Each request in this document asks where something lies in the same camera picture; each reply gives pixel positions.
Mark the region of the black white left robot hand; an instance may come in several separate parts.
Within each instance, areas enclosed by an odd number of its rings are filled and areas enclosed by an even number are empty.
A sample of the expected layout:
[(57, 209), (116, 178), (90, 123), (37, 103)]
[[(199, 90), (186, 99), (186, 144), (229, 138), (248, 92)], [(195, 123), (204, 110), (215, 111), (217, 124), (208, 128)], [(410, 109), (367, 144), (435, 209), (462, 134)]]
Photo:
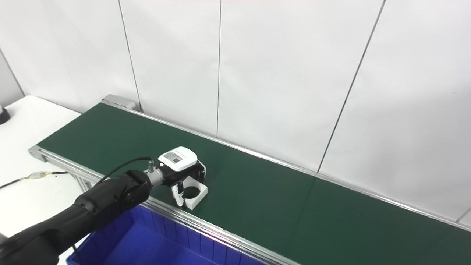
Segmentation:
[(158, 157), (152, 173), (152, 184), (170, 187), (171, 194), (181, 209), (194, 210), (208, 194), (204, 184), (206, 166), (190, 149), (179, 146)]

